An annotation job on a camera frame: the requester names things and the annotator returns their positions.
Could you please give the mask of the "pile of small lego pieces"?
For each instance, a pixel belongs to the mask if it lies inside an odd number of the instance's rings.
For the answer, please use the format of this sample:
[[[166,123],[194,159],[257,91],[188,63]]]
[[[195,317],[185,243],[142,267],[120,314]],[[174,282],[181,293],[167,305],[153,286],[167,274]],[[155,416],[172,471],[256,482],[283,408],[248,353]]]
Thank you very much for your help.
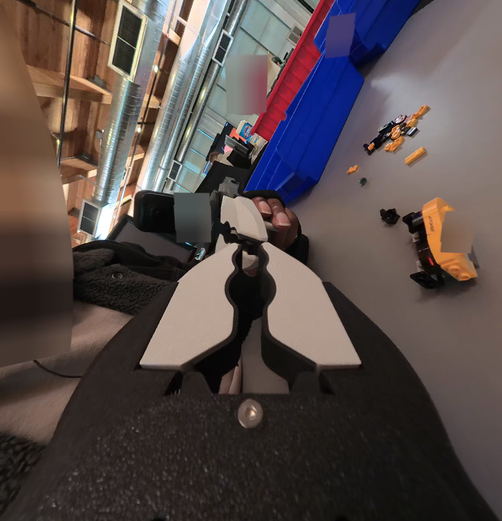
[[[423,105],[419,110],[410,115],[401,114],[378,128],[377,136],[363,145],[368,155],[383,149],[387,153],[393,153],[399,148],[406,137],[413,137],[418,132],[418,124],[424,115],[430,111],[429,105]]]

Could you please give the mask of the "dark flat panel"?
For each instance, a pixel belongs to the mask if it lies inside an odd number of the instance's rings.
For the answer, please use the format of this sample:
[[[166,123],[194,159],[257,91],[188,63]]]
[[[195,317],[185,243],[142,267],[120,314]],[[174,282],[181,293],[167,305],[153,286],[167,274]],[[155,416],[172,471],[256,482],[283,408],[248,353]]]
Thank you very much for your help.
[[[188,243],[177,243],[175,236],[171,234],[139,230],[134,224],[134,219],[129,214],[124,214],[118,220],[107,239],[137,244],[148,254],[171,256],[184,263],[192,261],[196,257],[198,250]]]

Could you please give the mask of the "person's leg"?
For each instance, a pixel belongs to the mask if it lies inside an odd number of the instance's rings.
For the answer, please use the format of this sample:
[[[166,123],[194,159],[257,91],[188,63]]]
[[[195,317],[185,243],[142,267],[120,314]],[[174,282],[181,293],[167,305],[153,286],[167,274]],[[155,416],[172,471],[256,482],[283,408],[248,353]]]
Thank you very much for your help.
[[[132,316],[75,301],[68,353],[0,368],[0,433],[46,444],[83,376]]]

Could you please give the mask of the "person's black jacket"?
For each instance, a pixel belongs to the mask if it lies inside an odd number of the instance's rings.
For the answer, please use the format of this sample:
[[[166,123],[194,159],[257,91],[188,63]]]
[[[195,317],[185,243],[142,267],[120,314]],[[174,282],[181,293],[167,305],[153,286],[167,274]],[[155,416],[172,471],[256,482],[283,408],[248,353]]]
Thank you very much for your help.
[[[195,264],[137,244],[98,240],[72,249],[73,297],[134,316]]]

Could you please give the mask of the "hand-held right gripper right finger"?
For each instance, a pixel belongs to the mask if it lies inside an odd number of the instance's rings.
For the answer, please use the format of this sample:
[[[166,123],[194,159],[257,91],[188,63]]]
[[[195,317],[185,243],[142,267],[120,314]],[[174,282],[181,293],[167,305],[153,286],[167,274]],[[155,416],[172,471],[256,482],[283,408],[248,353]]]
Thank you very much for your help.
[[[261,355],[292,389],[302,374],[358,369],[360,357],[323,281],[270,243],[259,250],[264,308]]]

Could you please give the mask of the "red storage bin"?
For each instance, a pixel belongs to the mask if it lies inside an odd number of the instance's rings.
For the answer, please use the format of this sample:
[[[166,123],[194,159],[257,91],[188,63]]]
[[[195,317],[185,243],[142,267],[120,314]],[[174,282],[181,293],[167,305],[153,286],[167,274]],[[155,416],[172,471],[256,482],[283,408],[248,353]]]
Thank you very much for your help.
[[[314,38],[332,4],[333,1],[318,3],[267,98],[266,111],[260,114],[254,125],[253,133],[268,142],[279,124],[286,118],[288,107],[321,56],[321,52],[314,44]]]

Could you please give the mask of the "orange and black lego assembly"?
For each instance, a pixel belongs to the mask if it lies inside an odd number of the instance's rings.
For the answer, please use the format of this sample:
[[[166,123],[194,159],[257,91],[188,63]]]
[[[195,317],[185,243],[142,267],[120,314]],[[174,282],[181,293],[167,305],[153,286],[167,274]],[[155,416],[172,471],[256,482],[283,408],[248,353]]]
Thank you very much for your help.
[[[419,212],[410,212],[402,217],[417,250],[417,271],[410,278],[424,289],[443,287],[447,277],[458,282],[478,277],[470,253],[442,250],[445,217],[453,211],[454,208],[444,199],[436,198],[426,203]]]

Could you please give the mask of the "ceiling vent panel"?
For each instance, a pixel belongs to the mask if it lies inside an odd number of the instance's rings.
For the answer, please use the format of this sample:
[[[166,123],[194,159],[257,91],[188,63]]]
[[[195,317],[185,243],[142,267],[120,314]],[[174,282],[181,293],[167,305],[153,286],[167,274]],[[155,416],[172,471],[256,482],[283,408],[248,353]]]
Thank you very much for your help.
[[[136,77],[148,16],[128,1],[118,1],[108,67],[133,82]]]

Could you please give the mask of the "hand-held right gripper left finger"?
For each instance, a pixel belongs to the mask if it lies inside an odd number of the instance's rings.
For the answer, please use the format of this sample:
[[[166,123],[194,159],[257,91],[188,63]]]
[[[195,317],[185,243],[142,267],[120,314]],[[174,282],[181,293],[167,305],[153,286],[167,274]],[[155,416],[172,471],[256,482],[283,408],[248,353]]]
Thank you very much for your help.
[[[228,391],[228,374],[240,358],[239,312],[229,295],[239,250],[229,244],[179,280],[139,361],[142,369],[196,370],[212,391]]]

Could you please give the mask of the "person's left hand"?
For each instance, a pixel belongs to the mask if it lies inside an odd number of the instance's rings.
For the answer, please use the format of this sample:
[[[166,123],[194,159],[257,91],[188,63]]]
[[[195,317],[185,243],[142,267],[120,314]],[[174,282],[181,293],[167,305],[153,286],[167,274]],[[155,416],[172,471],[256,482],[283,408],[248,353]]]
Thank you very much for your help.
[[[298,217],[276,198],[256,196],[252,198],[268,227],[268,240],[282,251],[287,251],[301,233]]]

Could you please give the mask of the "silver ceiling duct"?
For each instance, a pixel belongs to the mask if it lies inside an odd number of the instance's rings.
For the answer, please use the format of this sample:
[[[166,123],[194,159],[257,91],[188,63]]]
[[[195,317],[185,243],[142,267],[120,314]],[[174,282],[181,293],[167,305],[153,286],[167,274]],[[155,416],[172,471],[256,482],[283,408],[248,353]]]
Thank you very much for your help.
[[[142,52],[133,82],[116,73],[110,113],[101,139],[93,192],[84,199],[78,232],[90,240],[107,237],[113,222],[122,181],[126,174],[150,75],[162,36],[177,13],[177,1],[128,1],[148,16]]]
[[[188,18],[177,19],[184,26],[184,32],[143,159],[137,191],[160,191],[164,187],[193,103],[221,40],[224,22],[238,25],[247,5],[247,1],[235,1],[228,16],[230,3],[193,1]]]

